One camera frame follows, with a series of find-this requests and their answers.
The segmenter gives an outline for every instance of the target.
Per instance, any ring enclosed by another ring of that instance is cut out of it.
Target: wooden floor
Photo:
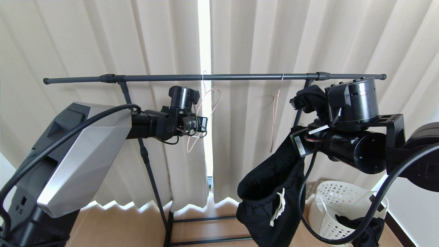
[[[237,203],[224,200],[214,204],[209,197],[205,208],[188,206],[175,213],[176,219],[230,216],[236,213]],[[249,236],[247,229],[236,219],[209,222],[176,223],[173,227],[173,242],[211,238]],[[141,209],[134,206],[100,205],[83,209],[72,230],[67,247],[161,247],[165,238],[158,208],[148,203]],[[392,231],[386,226],[380,239],[382,247],[402,247]],[[190,247],[257,247],[253,240],[190,245]],[[326,247],[316,240],[301,224],[294,235],[291,247]]]

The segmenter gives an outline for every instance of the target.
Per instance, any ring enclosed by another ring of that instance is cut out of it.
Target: dark brown baseboard
[[[387,213],[387,215],[385,216],[385,222],[404,247],[416,247],[416,245],[412,242],[412,240],[407,236],[407,234],[402,230],[402,228],[389,213]]]

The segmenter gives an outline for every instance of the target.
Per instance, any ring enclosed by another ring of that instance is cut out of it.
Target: white plastic basket
[[[350,220],[364,217],[372,204],[370,197],[376,194],[358,186],[339,182],[325,181],[317,187],[315,200],[309,210],[309,224],[320,236],[335,240],[351,234],[354,229],[340,224],[335,215],[345,216]],[[384,198],[383,208],[377,211],[374,218],[383,218],[387,213],[389,202]]]

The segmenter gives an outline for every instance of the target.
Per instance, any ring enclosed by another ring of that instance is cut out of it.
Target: curtain
[[[114,74],[198,74],[198,9],[186,1],[0,1],[1,152],[18,167],[53,118],[72,102],[124,104],[117,84],[44,85],[43,78]],[[169,105],[172,85],[200,90],[200,82],[128,82],[142,109]],[[162,204],[205,206],[203,142],[144,143]],[[127,140],[95,199],[137,207],[154,199],[137,140]]]
[[[386,73],[376,80],[381,114],[403,113],[406,138],[439,103],[439,1],[210,1],[212,73]],[[335,80],[315,82],[327,87]],[[215,201],[270,155],[273,99],[280,89],[274,150],[292,127],[288,103],[304,81],[213,81],[223,99],[212,117]],[[218,100],[214,95],[213,102]],[[303,114],[300,124],[316,118]],[[383,132],[376,128],[371,131]],[[371,189],[366,175],[319,154],[309,180]]]

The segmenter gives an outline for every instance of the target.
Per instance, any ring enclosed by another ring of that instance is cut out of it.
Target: black shorts
[[[287,247],[300,223],[297,209],[300,185],[303,182],[304,162],[291,139],[284,140],[276,152],[248,173],[238,185],[242,199],[236,216],[254,241],[261,247]],[[272,216],[280,203],[277,194],[285,188],[285,209],[274,226]]]

